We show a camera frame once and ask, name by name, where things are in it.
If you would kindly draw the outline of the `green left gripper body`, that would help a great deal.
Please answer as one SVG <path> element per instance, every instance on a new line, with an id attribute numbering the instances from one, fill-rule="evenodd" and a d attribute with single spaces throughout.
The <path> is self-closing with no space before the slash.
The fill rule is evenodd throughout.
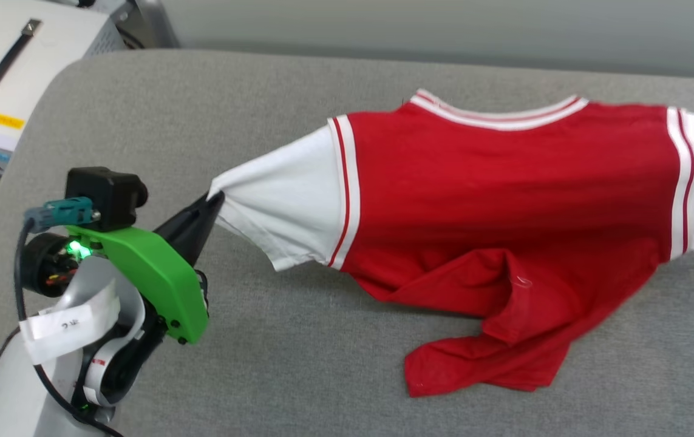
<path id="1" fill-rule="evenodd" d="M 167 321 L 171 337 L 192 345 L 199 342 L 209 321 L 202 282 L 160 235 L 136 227 L 99 232 L 67 226 L 66 230 L 81 242 L 101 245 L 100 252 Z"/>

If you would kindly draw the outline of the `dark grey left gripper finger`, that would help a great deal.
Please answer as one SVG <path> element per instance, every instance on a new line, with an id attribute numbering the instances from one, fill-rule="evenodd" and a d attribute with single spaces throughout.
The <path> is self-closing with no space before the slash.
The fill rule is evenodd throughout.
<path id="1" fill-rule="evenodd" d="M 222 191 L 212 197 L 204 194 L 170 219 L 170 246 L 189 265 L 194 266 L 202 254 L 224 201 Z"/>
<path id="2" fill-rule="evenodd" d="M 218 214 L 218 196 L 204 194 L 154 229 L 172 247 L 203 247 Z"/>

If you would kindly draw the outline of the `red and white jersey shirt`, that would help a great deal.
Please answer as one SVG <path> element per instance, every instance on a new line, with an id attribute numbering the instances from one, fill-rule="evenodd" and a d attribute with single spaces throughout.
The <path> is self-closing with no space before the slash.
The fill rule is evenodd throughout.
<path id="1" fill-rule="evenodd" d="M 276 271 L 316 261 L 381 302 L 481 320 L 407 355 L 410 396 L 533 391 L 694 251 L 694 112 L 573 96 L 477 113 L 420 89 L 223 172 L 214 197 Z"/>

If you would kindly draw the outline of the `grey metal partition foot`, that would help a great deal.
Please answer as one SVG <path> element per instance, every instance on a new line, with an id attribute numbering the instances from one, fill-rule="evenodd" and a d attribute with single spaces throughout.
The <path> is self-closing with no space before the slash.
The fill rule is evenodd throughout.
<path id="1" fill-rule="evenodd" d="M 158 47 L 179 48 L 179 39 L 166 12 L 163 0 L 133 0 Z"/>

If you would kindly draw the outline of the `white equipment box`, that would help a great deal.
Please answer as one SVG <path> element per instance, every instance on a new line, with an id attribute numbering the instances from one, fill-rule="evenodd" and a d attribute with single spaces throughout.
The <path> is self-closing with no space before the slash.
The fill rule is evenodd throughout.
<path id="1" fill-rule="evenodd" d="M 109 12 L 45 0 L 0 0 L 0 61 L 29 19 L 42 26 L 0 83 L 0 113 L 25 120 L 22 130 L 0 126 L 0 175 L 55 77 L 84 58 L 126 49 Z"/>

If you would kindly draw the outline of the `white partition panel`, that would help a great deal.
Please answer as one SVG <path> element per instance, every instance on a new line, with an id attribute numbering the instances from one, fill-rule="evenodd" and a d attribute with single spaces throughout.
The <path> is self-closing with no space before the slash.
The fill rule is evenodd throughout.
<path id="1" fill-rule="evenodd" d="M 160 0 L 180 47 L 694 77 L 694 0 Z"/>

